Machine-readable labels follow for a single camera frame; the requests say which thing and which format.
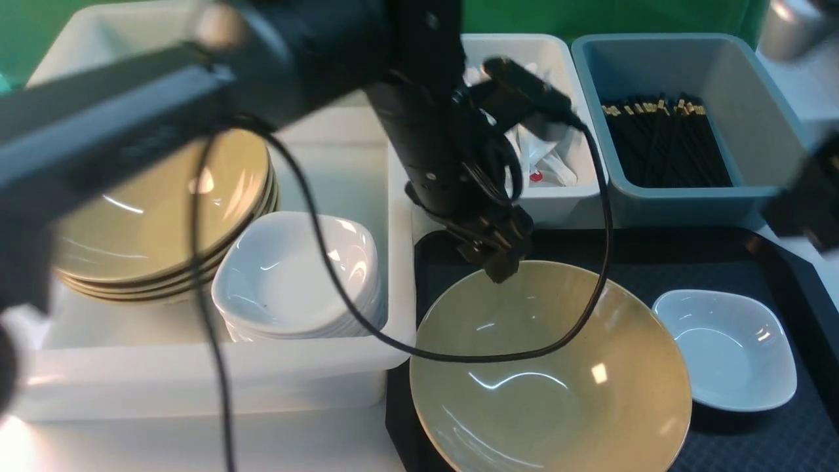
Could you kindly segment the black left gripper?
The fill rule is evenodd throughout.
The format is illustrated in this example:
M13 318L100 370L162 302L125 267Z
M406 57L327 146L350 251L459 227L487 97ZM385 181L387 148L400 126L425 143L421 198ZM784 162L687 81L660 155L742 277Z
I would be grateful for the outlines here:
M470 98L435 98L396 77L364 92L407 174L411 202L492 282L516 274L532 248L533 221L518 205L522 169L504 132Z

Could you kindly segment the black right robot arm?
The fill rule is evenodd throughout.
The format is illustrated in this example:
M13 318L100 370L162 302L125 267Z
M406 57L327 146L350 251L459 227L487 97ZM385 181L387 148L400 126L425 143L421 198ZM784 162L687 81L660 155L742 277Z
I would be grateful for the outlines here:
M782 62L802 59L837 36L837 2L771 1L765 29L764 56ZM833 125L807 151L789 186L761 211L777 236L806 238L821 254L835 253L838 245L837 142Z

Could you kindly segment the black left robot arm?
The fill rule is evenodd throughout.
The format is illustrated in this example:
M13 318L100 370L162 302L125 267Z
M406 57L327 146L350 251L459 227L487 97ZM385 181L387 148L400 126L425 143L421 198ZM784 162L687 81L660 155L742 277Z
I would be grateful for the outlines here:
M282 153L324 248L311 186L275 132L363 90L406 193L494 282L532 248L507 196L520 166L463 82L459 1L213 1L183 44L2 97L2 309L50 305L57 221L198 138L239 127Z

